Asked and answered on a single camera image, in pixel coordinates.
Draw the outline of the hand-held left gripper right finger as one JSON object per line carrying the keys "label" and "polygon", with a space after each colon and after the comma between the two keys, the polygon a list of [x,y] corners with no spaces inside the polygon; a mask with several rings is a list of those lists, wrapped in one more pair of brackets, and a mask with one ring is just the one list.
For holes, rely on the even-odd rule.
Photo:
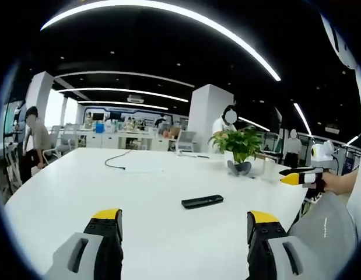
{"label": "hand-held left gripper right finger", "polygon": [[247,212],[247,244],[248,279],[325,278],[316,255],[271,214]]}

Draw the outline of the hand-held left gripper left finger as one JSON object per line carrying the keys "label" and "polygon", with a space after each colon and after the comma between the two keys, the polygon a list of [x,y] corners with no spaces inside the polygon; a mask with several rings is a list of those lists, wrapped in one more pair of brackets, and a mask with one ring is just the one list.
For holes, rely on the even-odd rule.
{"label": "hand-held left gripper left finger", "polygon": [[74,233],[53,254],[45,279],[121,279],[122,210],[94,214],[82,233]]}

